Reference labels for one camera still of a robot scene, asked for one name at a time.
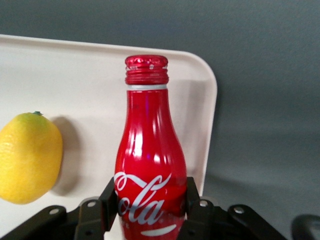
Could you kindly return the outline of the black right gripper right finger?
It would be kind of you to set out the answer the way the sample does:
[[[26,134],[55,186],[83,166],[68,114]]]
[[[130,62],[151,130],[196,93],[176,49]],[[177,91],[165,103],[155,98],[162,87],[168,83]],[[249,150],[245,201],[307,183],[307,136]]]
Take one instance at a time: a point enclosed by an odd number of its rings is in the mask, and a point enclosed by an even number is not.
[[[225,211],[210,200],[200,198],[193,177],[187,178],[186,214],[178,240],[285,239],[247,205],[232,205]]]

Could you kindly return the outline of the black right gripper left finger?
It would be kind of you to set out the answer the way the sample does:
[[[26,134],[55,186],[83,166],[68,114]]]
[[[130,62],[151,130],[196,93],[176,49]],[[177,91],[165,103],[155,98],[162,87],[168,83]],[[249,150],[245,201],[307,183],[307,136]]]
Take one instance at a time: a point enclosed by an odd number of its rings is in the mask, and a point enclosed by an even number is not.
[[[51,205],[1,237],[2,240],[103,240],[117,216],[117,195],[111,179],[102,194],[85,199],[67,212]]]

